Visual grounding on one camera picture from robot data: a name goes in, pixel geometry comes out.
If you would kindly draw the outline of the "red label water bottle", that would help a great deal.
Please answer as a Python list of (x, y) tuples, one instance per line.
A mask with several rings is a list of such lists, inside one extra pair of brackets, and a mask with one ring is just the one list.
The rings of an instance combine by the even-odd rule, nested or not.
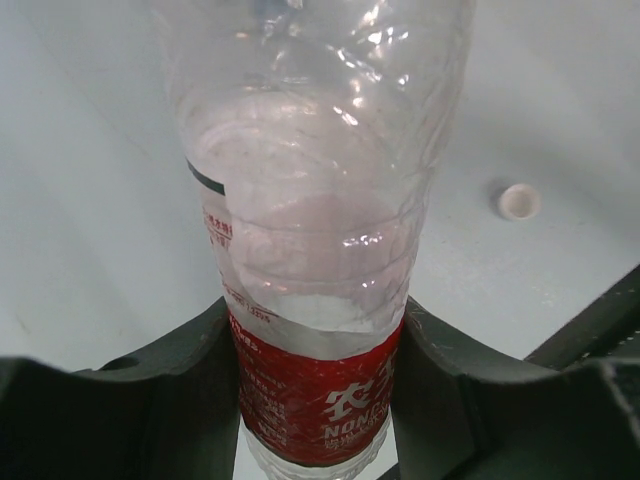
[(472, 1), (156, 1), (270, 479), (352, 479), (389, 425), (395, 357)]

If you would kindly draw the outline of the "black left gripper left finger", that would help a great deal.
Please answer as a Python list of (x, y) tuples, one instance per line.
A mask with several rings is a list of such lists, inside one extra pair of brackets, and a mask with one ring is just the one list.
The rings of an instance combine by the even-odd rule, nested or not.
[(224, 301), (96, 370), (1, 361), (5, 479), (229, 479), (238, 430)]

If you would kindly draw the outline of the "white bottle cap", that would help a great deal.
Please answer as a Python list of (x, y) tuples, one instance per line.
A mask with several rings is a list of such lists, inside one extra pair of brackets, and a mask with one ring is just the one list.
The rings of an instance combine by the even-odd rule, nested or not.
[(523, 221), (539, 214), (542, 201), (540, 193), (534, 187), (519, 183), (504, 189), (498, 196), (496, 205), (502, 218)]

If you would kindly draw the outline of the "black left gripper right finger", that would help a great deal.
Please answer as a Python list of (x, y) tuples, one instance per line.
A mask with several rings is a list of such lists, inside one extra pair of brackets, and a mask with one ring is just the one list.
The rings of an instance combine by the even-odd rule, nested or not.
[(406, 307), (392, 417), (404, 479), (635, 479), (639, 363), (557, 371)]

